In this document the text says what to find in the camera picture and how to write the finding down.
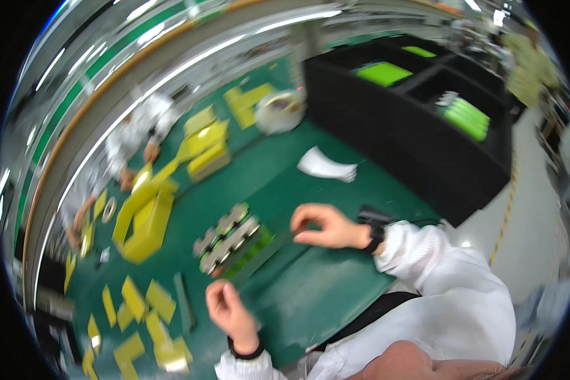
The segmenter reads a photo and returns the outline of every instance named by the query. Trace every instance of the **right hand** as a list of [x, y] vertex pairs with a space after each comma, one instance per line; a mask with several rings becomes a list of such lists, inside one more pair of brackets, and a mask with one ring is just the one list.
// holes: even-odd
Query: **right hand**
[[[309, 223], [321, 230], [307, 230]], [[363, 249], [371, 242], [371, 227], [358, 224], [330, 204], [307, 203], [298, 206], [291, 217], [290, 229], [295, 234], [294, 242], [326, 248]]]
[[205, 298], [209, 318], [232, 338], [235, 351], [242, 355], [254, 353], [259, 346], [258, 332], [234, 285], [216, 280], [207, 286]]
[[120, 172], [120, 189], [123, 192], [129, 192], [133, 190], [133, 178], [135, 178], [135, 172], [129, 168], [124, 168]]

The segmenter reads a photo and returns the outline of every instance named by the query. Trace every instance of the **workstation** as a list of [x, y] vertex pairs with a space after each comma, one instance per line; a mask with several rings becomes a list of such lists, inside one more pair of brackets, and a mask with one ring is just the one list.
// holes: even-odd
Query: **workstation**
[[[410, 28], [401, 20], [370, 24], [343, 39], [342, 31], [323, 29], [339, 17], [358, 22], [344, 21], [356, 12], [396, 18], [402, 8], [292, 6], [222, 26], [221, 34], [214, 29], [220, 17], [231, 21], [225, 11], [216, 19], [201, 13], [194, 30], [170, 19], [168, 30], [163, 25], [133, 54], [144, 58], [104, 68], [89, 105], [62, 112], [66, 132], [51, 137], [58, 149], [48, 161], [61, 178], [52, 187], [47, 174], [38, 180], [46, 193], [31, 206], [24, 258], [61, 241], [55, 257], [64, 258], [75, 336], [62, 343], [79, 351], [68, 376], [215, 378], [228, 341], [209, 319], [205, 289], [218, 277], [235, 284], [275, 368], [291, 366], [396, 280], [353, 249], [294, 243], [296, 207], [332, 204], [362, 221], [369, 206], [386, 218], [456, 228], [509, 184], [512, 120], [503, 79], [414, 30], [433, 32], [459, 13], [411, 3], [408, 12], [422, 26], [417, 19]], [[173, 50], [169, 33], [176, 32], [198, 33], [192, 48], [153, 57]], [[133, 84], [121, 86], [127, 80]], [[142, 148], [128, 160], [132, 192], [110, 180], [85, 217], [80, 249], [69, 247], [57, 222], [62, 200], [85, 165], [107, 159], [106, 137], [152, 93], [170, 97], [178, 115], [159, 156], [147, 163]], [[271, 131], [282, 115], [260, 120], [285, 109], [296, 122], [284, 131]], [[83, 148], [68, 153], [76, 140]], [[313, 173], [303, 168], [308, 156], [351, 172]], [[32, 277], [23, 286], [34, 308], [41, 262], [28, 266]]]

